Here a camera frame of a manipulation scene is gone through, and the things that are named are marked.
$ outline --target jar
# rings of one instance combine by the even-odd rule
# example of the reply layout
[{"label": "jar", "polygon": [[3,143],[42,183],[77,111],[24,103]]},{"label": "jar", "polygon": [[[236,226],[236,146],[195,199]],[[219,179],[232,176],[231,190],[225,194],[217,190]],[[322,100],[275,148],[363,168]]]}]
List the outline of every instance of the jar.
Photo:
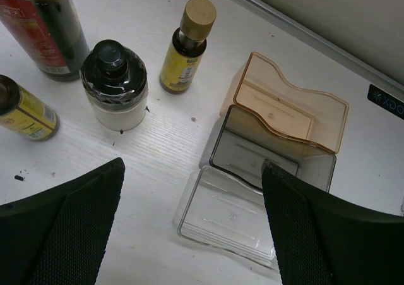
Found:
[{"label": "jar", "polygon": [[105,127],[122,133],[142,122],[147,72],[132,50],[114,40],[99,42],[85,59],[80,77],[92,109]]}]

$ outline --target black crumb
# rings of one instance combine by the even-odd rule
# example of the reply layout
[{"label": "black crumb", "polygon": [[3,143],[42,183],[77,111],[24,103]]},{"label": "black crumb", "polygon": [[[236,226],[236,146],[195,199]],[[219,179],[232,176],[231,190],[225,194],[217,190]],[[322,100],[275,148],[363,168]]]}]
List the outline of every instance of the black crumb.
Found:
[{"label": "black crumb", "polygon": [[16,175],[14,177],[14,179],[17,179],[18,181],[24,181],[25,178],[23,178],[22,176]]}]

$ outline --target yellow bottle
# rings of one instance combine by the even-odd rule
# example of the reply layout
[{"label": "yellow bottle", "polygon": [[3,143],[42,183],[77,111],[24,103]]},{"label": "yellow bottle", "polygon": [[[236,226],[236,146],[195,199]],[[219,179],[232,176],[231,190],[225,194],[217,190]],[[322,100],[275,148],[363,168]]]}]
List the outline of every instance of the yellow bottle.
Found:
[{"label": "yellow bottle", "polygon": [[56,112],[12,79],[0,75],[0,125],[34,141],[59,129]]},{"label": "yellow bottle", "polygon": [[160,83],[166,91],[181,94],[189,88],[215,20],[216,9],[209,0],[187,2],[160,72]]}]

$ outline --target white table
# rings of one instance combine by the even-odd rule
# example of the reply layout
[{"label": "white table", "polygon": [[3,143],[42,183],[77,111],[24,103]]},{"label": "white table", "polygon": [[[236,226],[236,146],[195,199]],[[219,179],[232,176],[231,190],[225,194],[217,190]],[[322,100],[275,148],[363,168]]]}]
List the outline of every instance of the white table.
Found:
[{"label": "white table", "polygon": [[[183,95],[165,92],[158,73],[186,1],[74,0],[90,47],[115,39],[146,64],[150,113],[123,135],[95,119],[79,81],[46,78],[0,27],[0,72],[54,107],[62,121],[59,133],[43,143],[0,129],[0,204],[122,157],[122,198],[97,284],[278,284],[278,274],[252,262],[180,240],[171,222],[233,75],[251,51],[258,51],[274,60],[290,82],[331,92],[350,104],[331,193],[400,213],[404,121],[366,99],[367,80],[268,23],[259,11],[237,0],[211,0],[218,18],[193,85]],[[24,182],[14,179],[20,171]]]}]

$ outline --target wall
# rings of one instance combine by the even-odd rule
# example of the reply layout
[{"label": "wall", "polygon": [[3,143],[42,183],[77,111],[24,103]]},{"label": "wall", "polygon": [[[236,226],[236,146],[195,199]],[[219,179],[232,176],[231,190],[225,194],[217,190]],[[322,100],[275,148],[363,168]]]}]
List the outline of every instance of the wall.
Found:
[{"label": "wall", "polygon": [[404,0],[262,0],[404,85]]}]

